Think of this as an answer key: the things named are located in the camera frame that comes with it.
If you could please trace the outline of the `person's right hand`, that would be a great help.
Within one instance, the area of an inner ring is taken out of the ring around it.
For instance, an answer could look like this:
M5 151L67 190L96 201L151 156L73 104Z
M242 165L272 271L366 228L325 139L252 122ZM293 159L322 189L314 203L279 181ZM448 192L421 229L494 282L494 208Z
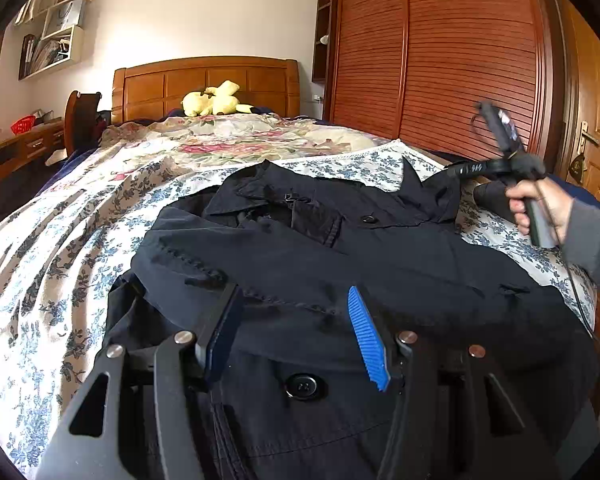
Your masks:
M506 190L509 209L513 213L514 223L523 235L530 234L531 219L526 213L524 200L538 200L545 214L552 219L557 231L556 239L563 243L568 230L570 214L574 198L557 185L556 182L545 178L542 180L523 180Z

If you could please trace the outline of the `grey sleeved right forearm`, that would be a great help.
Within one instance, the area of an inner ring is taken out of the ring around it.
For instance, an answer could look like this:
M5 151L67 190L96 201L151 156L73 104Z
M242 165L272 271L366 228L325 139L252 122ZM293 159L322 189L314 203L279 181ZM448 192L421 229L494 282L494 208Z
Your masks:
M600 289L600 208L574 200L563 248Z

